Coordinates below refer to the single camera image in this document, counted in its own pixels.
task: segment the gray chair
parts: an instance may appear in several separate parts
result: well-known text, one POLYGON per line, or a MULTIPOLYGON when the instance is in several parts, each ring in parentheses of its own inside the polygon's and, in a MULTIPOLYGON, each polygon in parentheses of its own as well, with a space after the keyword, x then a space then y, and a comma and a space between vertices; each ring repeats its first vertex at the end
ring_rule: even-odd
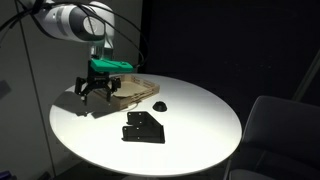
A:
POLYGON ((260 96, 225 179, 320 180, 320 107, 260 96))

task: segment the floor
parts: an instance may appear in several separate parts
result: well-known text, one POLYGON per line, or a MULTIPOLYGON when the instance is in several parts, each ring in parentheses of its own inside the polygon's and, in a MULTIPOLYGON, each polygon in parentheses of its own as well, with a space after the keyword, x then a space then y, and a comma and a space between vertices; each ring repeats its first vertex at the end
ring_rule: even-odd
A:
MULTIPOLYGON (((174 178, 158 178, 161 180, 222 180, 225 170, 225 162, 210 168, 204 172, 174 178)), ((53 180, 121 180, 126 175, 114 173, 87 162, 81 162, 53 180)))

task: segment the chair backrest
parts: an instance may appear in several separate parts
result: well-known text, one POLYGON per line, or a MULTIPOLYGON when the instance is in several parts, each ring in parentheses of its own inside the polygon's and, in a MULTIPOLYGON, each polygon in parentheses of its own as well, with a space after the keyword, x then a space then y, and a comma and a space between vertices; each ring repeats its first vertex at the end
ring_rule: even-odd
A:
POLYGON ((249 115, 242 143, 320 169, 320 107, 260 96, 249 115))

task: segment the black dome object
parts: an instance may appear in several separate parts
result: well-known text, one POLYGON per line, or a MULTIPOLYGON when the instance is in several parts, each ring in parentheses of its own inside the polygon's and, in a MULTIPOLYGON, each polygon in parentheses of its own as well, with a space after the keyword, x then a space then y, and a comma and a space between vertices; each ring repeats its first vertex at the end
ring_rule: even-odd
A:
POLYGON ((164 102, 158 101, 153 105, 153 109, 159 112, 167 111, 167 106, 164 102))

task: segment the green gripper part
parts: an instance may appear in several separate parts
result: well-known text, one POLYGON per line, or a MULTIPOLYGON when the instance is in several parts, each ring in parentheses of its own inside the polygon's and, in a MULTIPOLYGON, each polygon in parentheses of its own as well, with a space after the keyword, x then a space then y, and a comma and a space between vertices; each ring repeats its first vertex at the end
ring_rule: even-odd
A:
POLYGON ((110 59, 92 59, 91 67, 96 72, 132 72, 133 67, 127 62, 111 61, 110 59))

